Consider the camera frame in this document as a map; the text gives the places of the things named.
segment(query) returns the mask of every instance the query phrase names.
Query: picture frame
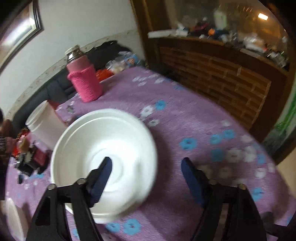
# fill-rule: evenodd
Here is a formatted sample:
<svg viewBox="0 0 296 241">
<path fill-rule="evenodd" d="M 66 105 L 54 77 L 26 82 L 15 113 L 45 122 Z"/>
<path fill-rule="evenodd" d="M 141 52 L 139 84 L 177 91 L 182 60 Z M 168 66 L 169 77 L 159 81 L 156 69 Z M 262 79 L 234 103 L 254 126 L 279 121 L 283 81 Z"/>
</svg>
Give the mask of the picture frame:
<svg viewBox="0 0 296 241">
<path fill-rule="evenodd" d="M 37 0 L 23 1 L 11 14 L 0 33 L 0 74 L 17 52 L 43 30 L 39 15 Z"/>
</svg>

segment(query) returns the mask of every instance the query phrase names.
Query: brick wall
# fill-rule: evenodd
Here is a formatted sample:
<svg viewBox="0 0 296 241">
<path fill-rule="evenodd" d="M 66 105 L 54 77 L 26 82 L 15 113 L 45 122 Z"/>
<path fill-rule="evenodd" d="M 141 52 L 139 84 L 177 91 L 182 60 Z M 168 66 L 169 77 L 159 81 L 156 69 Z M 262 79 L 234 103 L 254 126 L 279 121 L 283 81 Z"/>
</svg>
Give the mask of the brick wall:
<svg viewBox="0 0 296 241">
<path fill-rule="evenodd" d="M 252 127 L 270 80 L 235 63 L 177 48 L 160 47 L 160 56 L 181 84 L 224 107 L 246 129 Z"/>
</svg>

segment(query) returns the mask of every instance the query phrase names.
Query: metal bolt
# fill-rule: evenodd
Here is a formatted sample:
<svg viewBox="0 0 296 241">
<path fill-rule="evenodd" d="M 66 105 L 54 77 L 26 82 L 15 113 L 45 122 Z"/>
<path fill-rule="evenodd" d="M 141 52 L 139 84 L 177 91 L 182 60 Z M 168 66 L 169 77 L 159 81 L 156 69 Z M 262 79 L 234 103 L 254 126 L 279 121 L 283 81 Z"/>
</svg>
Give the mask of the metal bolt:
<svg viewBox="0 0 296 241">
<path fill-rule="evenodd" d="M 86 179 L 85 178 L 80 178 L 77 180 L 78 185 L 84 184 L 86 183 Z"/>
<path fill-rule="evenodd" d="M 54 184 L 54 183 L 52 183 L 52 184 L 49 184 L 48 186 L 47 186 L 47 189 L 48 190 L 52 190 L 52 189 L 55 189 L 57 186 Z"/>
<path fill-rule="evenodd" d="M 215 179 L 210 179 L 209 180 L 209 184 L 216 185 L 217 184 L 217 181 Z"/>
<path fill-rule="evenodd" d="M 239 189 L 246 190 L 247 187 L 245 184 L 239 184 Z"/>
</svg>

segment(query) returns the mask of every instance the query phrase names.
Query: blue gripper pad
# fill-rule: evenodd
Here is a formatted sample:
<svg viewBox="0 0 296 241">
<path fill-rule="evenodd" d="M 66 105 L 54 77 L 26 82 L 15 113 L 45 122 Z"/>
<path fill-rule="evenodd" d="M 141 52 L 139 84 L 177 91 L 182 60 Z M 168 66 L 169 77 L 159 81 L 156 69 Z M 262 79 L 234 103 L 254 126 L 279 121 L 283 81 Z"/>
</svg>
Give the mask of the blue gripper pad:
<svg viewBox="0 0 296 241">
<path fill-rule="evenodd" d="M 101 165 L 98 167 L 100 169 L 101 166 L 105 165 L 102 168 L 102 171 L 99 173 L 99 176 L 92 186 L 92 189 L 90 191 L 91 199 L 90 199 L 90 205 L 93 207 L 96 203 L 99 202 L 101 195 L 104 191 L 104 188 L 106 186 L 106 183 L 109 179 L 109 176 L 112 171 L 112 160 L 109 157 L 105 157 L 102 161 Z"/>
<path fill-rule="evenodd" d="M 208 202 L 208 178 L 194 167 L 188 157 L 182 160 L 181 170 L 194 201 L 205 207 Z"/>
</svg>

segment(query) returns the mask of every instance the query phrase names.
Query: floral tablecloth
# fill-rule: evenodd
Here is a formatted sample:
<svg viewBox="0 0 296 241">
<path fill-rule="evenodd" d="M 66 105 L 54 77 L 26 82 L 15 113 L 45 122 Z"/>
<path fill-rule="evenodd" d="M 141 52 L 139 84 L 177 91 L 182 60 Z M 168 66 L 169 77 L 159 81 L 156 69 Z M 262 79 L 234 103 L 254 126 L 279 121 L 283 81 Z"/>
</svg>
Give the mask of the floral tablecloth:
<svg viewBox="0 0 296 241">
<path fill-rule="evenodd" d="M 295 198 L 262 147 L 221 107 L 141 67 L 116 74 L 102 85 L 104 95 L 98 100 L 83 103 L 76 95 L 60 105 L 57 114 L 69 121 L 103 108 L 127 111 L 148 126 L 158 150 L 158 175 L 151 194 L 129 216 L 98 225 L 104 240 L 190 240 L 202 208 L 194 203 L 183 178 L 184 157 L 223 185 L 245 183 L 260 213 L 272 211 L 277 224 L 289 223 L 296 210 Z M 11 158 L 6 197 L 22 207 L 29 220 L 50 184 L 50 170 L 18 185 L 13 162 Z M 67 218 L 72 238 L 78 240 L 73 216 L 67 213 Z M 225 219 L 222 212 L 221 226 Z"/>
</svg>

